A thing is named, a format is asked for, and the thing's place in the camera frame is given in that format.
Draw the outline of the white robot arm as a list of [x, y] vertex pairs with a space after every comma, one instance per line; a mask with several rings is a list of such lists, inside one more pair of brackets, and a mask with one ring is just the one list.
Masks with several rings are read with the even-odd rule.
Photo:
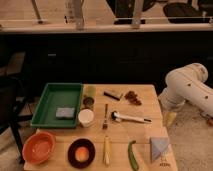
[[207, 78], [208, 71], [200, 63], [192, 63], [167, 73], [166, 87], [158, 96], [165, 126], [172, 124], [177, 116], [176, 109], [181, 108], [186, 101], [201, 109], [202, 116], [213, 126], [213, 88], [205, 85]]

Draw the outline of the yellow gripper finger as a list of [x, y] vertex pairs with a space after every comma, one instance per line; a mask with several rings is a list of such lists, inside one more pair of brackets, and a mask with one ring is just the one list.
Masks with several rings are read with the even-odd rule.
[[165, 116], [165, 126], [170, 127], [176, 118], [176, 112], [168, 112]]

